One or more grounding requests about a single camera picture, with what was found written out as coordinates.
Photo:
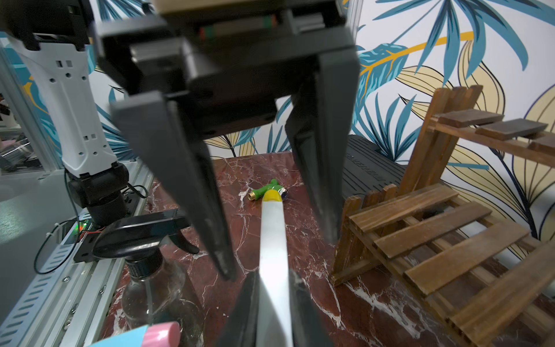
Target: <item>clear plastic bottle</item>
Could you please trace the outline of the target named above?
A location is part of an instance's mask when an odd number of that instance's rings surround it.
[[[129,326],[177,321],[181,326],[179,346],[197,346],[204,312],[187,270],[177,261],[164,259],[159,249],[125,262],[131,281],[123,291],[122,306]]]

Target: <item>wall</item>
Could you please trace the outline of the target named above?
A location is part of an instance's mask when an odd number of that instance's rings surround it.
[[[553,0],[366,0],[352,131],[407,163],[433,91],[474,84],[484,86],[476,108],[553,131],[553,7]],[[497,217],[530,225],[534,237],[553,238],[555,170],[460,140],[442,179]]]

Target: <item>spray bottle trigger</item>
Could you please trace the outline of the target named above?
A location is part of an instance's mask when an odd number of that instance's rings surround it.
[[[179,249],[187,253],[197,254],[199,252],[199,248],[187,241],[181,230],[177,230],[175,234],[169,235],[169,238]]]

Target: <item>wooden rack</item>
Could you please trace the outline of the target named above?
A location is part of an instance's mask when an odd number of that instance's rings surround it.
[[[544,132],[542,123],[503,122],[503,115],[471,109],[481,91],[481,86],[436,90],[400,187],[345,201],[330,281],[339,285],[383,264],[461,345],[491,346],[520,316],[545,339],[544,346],[553,347],[555,320],[532,302],[555,279],[555,242],[540,243],[527,228],[492,217],[488,208],[462,200],[440,183],[459,138],[555,167],[555,134]],[[439,205],[453,209],[423,218]],[[457,244],[443,238],[471,222],[486,229]],[[512,244],[530,252],[516,267],[498,278],[480,266]],[[418,248],[436,255],[412,266],[404,256]],[[457,309],[439,291],[466,275],[486,287]]]

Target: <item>marble table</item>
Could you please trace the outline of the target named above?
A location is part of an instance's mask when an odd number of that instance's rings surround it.
[[[291,153],[273,153],[252,157],[214,161],[233,249],[238,260],[236,282],[218,276],[203,245],[192,228],[184,229],[185,237],[199,245],[199,254],[191,255],[173,245],[162,247],[167,258],[182,262],[191,277],[206,313],[204,345],[214,346],[226,324],[246,275],[258,267],[261,202],[251,202],[251,189],[266,185],[272,178],[288,188],[284,201],[287,224],[289,266],[303,278],[320,319],[336,346],[456,346],[440,325],[382,266],[368,271],[344,285],[334,288],[328,281],[334,259],[334,246],[323,241],[312,213],[309,197]],[[155,182],[150,192],[146,213],[178,206]],[[123,288],[129,282],[124,270],[109,309],[101,338],[128,329],[121,306]],[[533,338],[518,332],[500,340],[498,346],[534,346]]]

